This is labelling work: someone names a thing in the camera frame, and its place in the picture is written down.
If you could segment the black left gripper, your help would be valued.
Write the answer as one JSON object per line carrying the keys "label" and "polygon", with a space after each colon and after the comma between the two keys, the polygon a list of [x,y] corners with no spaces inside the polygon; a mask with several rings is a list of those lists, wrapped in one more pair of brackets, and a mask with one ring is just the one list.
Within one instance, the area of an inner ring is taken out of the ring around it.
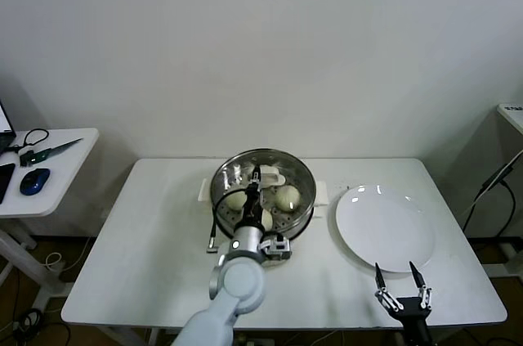
{"label": "black left gripper", "polygon": [[262,184],[261,179],[261,166],[257,164],[254,166],[249,186],[245,190],[246,201],[243,206],[242,225],[264,230],[265,228],[262,225],[262,205],[266,203],[267,193],[266,189],[259,191]]}

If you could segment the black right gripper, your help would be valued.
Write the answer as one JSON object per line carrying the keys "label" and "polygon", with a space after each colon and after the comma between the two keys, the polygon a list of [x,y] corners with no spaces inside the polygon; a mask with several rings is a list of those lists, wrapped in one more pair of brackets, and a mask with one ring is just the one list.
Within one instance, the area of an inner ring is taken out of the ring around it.
{"label": "black right gripper", "polygon": [[427,286],[422,273],[416,268],[412,261],[409,267],[414,283],[418,288],[417,297],[394,297],[387,288],[378,263],[375,263],[375,282],[377,291],[375,297],[378,302],[388,311],[393,312],[393,317],[404,327],[405,332],[427,332],[426,319],[432,309],[432,288]]}

